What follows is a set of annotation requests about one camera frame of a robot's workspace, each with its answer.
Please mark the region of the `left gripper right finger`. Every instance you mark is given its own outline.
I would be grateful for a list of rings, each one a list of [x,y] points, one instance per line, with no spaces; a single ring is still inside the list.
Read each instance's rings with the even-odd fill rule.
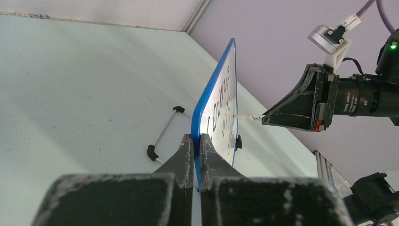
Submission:
[[[316,178],[248,178],[217,153],[207,134],[199,142],[204,226],[351,226],[338,193]]]

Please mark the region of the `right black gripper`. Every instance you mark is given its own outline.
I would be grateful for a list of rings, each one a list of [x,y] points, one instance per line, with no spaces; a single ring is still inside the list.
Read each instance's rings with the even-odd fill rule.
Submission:
[[[316,115],[315,104],[319,110]],[[349,78],[326,75],[324,66],[308,64],[296,86],[264,113],[261,122],[321,132],[331,125],[333,115],[389,118],[398,126],[399,85],[370,74]]]

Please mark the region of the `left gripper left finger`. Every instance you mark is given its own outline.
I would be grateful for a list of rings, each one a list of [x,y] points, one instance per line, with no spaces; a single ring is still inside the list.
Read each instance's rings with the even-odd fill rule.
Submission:
[[[65,174],[46,191],[34,226],[189,226],[193,140],[153,173]]]

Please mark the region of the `black whiteboard marker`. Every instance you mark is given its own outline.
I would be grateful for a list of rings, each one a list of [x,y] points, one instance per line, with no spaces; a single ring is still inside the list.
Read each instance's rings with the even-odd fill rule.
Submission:
[[[254,120],[261,121],[264,115],[249,115],[249,114],[235,114],[233,118],[244,119],[244,120]]]

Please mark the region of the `blue framed whiteboard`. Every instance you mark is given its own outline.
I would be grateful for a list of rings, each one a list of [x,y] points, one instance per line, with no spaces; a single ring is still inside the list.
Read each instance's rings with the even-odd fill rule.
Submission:
[[[210,136],[215,150],[230,164],[234,164],[238,139],[236,75],[236,41],[230,39],[217,63],[192,116],[191,138],[194,144],[194,165],[200,182],[200,138]]]

